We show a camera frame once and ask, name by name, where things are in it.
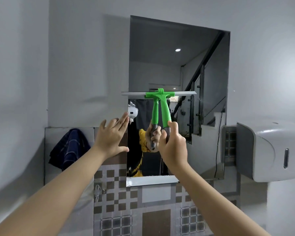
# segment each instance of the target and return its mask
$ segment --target gray grip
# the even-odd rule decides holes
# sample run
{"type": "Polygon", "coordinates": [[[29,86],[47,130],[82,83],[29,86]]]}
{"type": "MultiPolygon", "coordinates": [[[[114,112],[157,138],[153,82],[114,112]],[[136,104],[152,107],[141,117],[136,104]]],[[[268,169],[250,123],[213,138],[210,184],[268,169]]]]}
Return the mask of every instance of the gray grip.
{"type": "MultiPolygon", "coordinates": [[[[153,133],[154,133],[154,131],[155,131],[156,129],[157,129],[157,124],[152,124],[151,137],[154,136],[153,133]]],[[[152,140],[151,140],[151,149],[152,149],[152,150],[155,149],[155,143],[152,142],[152,140]]]]}
{"type": "Polygon", "coordinates": [[[164,130],[166,131],[167,133],[167,137],[166,137],[166,143],[168,143],[168,140],[169,140],[169,136],[170,136],[170,127],[165,127],[164,130]]]}

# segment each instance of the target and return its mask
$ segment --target towel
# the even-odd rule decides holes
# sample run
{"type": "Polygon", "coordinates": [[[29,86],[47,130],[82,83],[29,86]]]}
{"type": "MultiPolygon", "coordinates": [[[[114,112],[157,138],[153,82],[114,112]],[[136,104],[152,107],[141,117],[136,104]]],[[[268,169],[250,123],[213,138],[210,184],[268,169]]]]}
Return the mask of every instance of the towel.
{"type": "Polygon", "coordinates": [[[81,130],[73,128],[68,131],[50,153],[49,163],[62,171],[71,166],[90,149],[81,130]]]}

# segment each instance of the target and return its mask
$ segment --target squeegee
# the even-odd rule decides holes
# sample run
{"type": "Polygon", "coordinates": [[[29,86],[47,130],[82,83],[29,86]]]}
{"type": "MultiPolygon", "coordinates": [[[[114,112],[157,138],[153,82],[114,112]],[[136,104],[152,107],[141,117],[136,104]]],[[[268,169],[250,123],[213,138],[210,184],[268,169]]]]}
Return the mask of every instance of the squeegee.
{"type": "MultiPolygon", "coordinates": [[[[153,132],[157,129],[158,125],[158,102],[161,101],[161,110],[162,110],[162,120],[163,127],[167,133],[166,141],[169,140],[170,135],[170,127],[168,126],[168,121],[171,121],[169,107],[167,105],[167,98],[174,96],[191,96],[197,94],[196,91],[173,91],[173,92],[164,92],[164,89],[159,88],[155,92],[121,92],[124,96],[144,96],[145,99],[153,99],[153,111],[152,111],[152,131],[151,136],[153,136],[153,132]]],[[[155,143],[151,143],[152,150],[155,149],[155,143]]]]}

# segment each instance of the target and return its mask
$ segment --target rectangular mirror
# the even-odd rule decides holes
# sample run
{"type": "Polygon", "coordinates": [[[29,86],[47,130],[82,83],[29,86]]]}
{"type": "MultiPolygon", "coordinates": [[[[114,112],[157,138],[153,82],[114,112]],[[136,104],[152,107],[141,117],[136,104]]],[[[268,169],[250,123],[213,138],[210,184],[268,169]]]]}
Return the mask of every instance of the rectangular mirror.
{"type": "MultiPolygon", "coordinates": [[[[204,179],[224,178],[225,123],[230,33],[131,16],[129,92],[196,91],[167,100],[172,121],[186,138],[188,162],[204,179]]],[[[138,114],[128,126],[127,186],[178,182],[151,152],[145,131],[153,100],[130,96],[138,114]]],[[[161,105],[158,125],[163,128],[161,105]]]]}

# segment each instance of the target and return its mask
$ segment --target white dispenser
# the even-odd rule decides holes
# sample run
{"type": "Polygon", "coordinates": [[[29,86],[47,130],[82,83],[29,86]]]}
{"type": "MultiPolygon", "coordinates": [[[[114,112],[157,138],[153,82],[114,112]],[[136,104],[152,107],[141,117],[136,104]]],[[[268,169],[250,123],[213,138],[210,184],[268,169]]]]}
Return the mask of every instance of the white dispenser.
{"type": "Polygon", "coordinates": [[[295,178],[295,123],[250,120],[237,123],[236,166],[256,182],[295,178]]]}

